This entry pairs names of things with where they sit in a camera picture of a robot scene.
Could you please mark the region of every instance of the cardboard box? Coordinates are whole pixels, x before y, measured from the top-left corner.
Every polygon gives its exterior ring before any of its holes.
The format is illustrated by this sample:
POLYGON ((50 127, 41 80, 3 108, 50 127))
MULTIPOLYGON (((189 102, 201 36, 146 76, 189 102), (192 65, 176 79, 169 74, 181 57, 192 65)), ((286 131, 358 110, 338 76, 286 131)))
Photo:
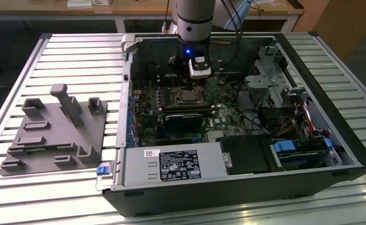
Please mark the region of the cardboard box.
POLYGON ((113 0, 93 0, 94 5, 109 6, 113 3, 113 0))

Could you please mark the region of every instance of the power supply label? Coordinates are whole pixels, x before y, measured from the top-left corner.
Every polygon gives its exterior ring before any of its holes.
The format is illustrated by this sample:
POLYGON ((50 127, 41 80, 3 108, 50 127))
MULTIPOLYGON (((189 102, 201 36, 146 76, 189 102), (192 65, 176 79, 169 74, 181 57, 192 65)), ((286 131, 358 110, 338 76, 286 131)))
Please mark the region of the power supply label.
POLYGON ((197 150, 160 153, 161 180, 189 180, 202 178, 197 150))

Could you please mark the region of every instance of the wooden desk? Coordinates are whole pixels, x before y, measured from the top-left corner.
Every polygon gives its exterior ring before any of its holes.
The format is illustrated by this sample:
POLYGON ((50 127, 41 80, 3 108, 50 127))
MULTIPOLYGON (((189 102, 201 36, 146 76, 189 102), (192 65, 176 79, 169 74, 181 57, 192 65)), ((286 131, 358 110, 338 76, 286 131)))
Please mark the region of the wooden desk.
MULTIPOLYGON (((0 20, 114 20, 120 33, 126 32, 125 20, 160 20, 165 18, 166 0, 114 0, 110 6, 69 10, 68 0, 0 0, 0 20)), ((288 0, 262 4, 249 11, 246 20, 285 20, 282 32, 290 32, 302 9, 296 9, 288 0)))

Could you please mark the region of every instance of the blue latch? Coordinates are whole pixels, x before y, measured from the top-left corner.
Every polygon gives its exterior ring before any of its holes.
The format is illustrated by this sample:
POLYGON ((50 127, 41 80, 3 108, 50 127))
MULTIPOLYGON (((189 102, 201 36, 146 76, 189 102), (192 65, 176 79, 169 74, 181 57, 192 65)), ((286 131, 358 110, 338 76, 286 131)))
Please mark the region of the blue latch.
POLYGON ((294 142, 293 141, 278 141, 274 144, 274 149, 276 149, 276 152, 296 150, 294 142))
POLYGON ((334 145, 333 145, 333 142, 329 138, 324 139, 325 143, 326 143, 326 147, 328 149, 330 149, 334 145))
POLYGON ((112 170, 112 167, 109 165, 108 166, 100 166, 97 168, 97 175, 98 176, 109 175, 110 174, 110 170, 112 170))

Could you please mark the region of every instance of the slotted metal surface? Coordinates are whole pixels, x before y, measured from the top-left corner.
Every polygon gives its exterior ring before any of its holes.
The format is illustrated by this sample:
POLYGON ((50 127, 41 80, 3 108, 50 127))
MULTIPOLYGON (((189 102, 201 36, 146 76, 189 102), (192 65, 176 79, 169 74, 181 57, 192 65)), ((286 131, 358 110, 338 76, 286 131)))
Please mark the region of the slotted metal surface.
MULTIPOLYGON (((286 37, 366 146, 364 87, 309 34, 288 34, 286 37)), ((26 80, 21 83, 10 113, 0 121, 0 163, 22 123, 25 99, 41 98, 45 103, 56 102, 49 91, 53 83, 61 82, 70 85, 69 93, 80 101, 98 96, 109 102, 102 159, 114 159, 124 66, 121 39, 121 34, 53 35, 37 47, 38 56, 22 72, 26 80)), ((290 72, 301 85, 294 71, 290 72)), ((97 190, 96 169, 0 176, 0 224, 18 223, 366 224, 366 175, 308 198, 134 218, 122 217, 102 198, 97 190)))

